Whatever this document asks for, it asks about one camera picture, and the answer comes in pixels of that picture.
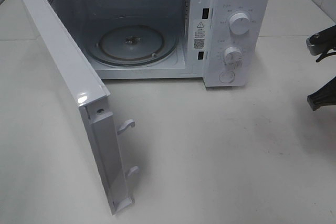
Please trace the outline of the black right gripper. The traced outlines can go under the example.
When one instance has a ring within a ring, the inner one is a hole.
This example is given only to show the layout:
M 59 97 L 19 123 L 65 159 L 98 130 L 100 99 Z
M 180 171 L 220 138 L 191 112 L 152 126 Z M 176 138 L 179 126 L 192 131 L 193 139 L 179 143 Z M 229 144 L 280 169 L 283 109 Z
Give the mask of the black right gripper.
M 320 31 L 316 35 L 315 45 L 318 48 L 319 55 L 316 62 L 320 62 L 326 57 L 335 55 L 335 26 Z M 335 106 L 335 81 L 329 81 L 321 89 L 307 96 L 307 102 L 312 111 L 316 111 L 323 106 Z

